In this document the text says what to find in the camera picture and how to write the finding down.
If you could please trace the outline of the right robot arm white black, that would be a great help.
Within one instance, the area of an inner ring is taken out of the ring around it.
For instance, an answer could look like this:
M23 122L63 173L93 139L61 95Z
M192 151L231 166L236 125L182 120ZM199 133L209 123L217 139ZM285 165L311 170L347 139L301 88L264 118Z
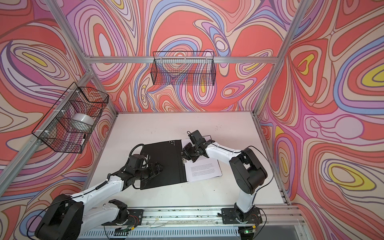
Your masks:
M187 132L190 142L183 147L182 158L197 161L199 157L213 158L229 164L240 188L239 197L232 208L222 208L218 216L223 224L253 224L263 222L261 209L254 206L257 188L262 186L268 172L250 148L234 150L223 147L214 140L206 140L196 130Z

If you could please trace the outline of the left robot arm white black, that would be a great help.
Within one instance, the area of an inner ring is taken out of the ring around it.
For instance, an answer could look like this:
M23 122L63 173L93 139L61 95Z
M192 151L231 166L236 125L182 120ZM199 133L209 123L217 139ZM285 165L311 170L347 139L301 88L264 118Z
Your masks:
M106 179L82 192L56 197L46 208L45 214L35 230L39 240L76 240L85 232L112 223L125 225L131 218L128 206L109 197L124 191L138 180L151 180L163 171L157 162L150 163L148 155L129 156L118 171L108 174Z

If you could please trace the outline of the orange and black folder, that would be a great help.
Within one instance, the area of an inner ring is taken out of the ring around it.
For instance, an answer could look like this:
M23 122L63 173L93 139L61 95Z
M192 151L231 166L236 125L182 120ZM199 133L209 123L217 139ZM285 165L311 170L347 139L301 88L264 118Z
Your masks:
M187 183L182 147L187 140L172 140L144 145L141 153L148 154L149 163L158 162L163 166L163 171L149 181L141 181L140 189L152 189L168 185Z

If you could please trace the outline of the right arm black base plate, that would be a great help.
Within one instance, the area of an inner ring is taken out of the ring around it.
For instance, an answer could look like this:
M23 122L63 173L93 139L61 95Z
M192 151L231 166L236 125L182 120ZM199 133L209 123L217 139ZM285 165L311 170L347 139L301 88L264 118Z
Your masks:
M253 224L258 226L263 223L260 209L257 207L251 208L248 212L243 213L238 208L222 208L221 212L217 213L218 217L222 218L223 224Z

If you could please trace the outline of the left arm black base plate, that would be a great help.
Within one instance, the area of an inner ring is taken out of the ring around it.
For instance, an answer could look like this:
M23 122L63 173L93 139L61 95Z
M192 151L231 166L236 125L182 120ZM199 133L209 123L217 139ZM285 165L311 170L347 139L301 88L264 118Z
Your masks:
M142 224L143 209L128 209L120 211L117 218L113 221L116 225L126 225L131 227L137 227Z

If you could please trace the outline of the printed paper sheet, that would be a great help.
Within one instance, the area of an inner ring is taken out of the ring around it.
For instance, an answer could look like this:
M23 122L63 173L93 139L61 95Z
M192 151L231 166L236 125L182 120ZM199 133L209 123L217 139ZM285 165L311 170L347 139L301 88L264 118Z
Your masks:
M219 161L200 156L195 162L184 160L187 182L196 182L221 177Z

